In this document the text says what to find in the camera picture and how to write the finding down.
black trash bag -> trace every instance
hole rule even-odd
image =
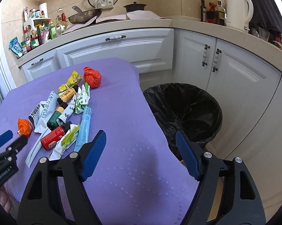
[[[183,130],[190,141],[203,148],[215,138],[222,124],[218,102],[196,86],[180,83],[156,85],[143,92],[165,134],[172,153],[181,161],[176,132]]]

electric kettle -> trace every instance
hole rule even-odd
[[[254,14],[251,0],[227,0],[226,12],[226,26],[248,33],[248,23]]]

white door frame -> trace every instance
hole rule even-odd
[[[0,89],[4,96],[7,96],[8,92],[16,88],[16,84],[13,80],[12,74],[10,72],[7,58],[4,51],[4,44],[2,41],[2,4],[0,2]]]

kettle handle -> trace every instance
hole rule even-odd
[[[251,0],[245,0],[248,2],[248,7],[249,7],[249,11],[248,11],[248,15],[245,19],[245,23],[249,23],[249,21],[251,20],[251,18],[253,17],[254,14],[254,5],[253,2]]]

drawer handle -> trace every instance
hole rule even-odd
[[[126,38],[126,35],[119,35],[119,36],[115,36],[115,37],[108,37],[106,38],[106,41],[108,40],[117,40],[117,39],[123,39],[123,38]]]
[[[222,51],[219,50],[218,48],[216,49],[215,57],[214,57],[214,63],[213,63],[213,70],[212,70],[213,73],[215,73],[215,71],[218,71],[217,63],[218,63],[219,54],[220,54],[221,52],[222,52]]]
[[[41,58],[39,61],[36,61],[36,62],[32,63],[31,65],[34,66],[34,65],[36,65],[37,63],[42,62],[42,61],[43,61],[43,58]]]
[[[204,67],[205,65],[208,65],[206,63],[206,59],[208,56],[208,49],[210,49],[210,46],[208,46],[207,44],[205,44],[205,50],[203,51],[203,55],[202,55],[202,66]]]

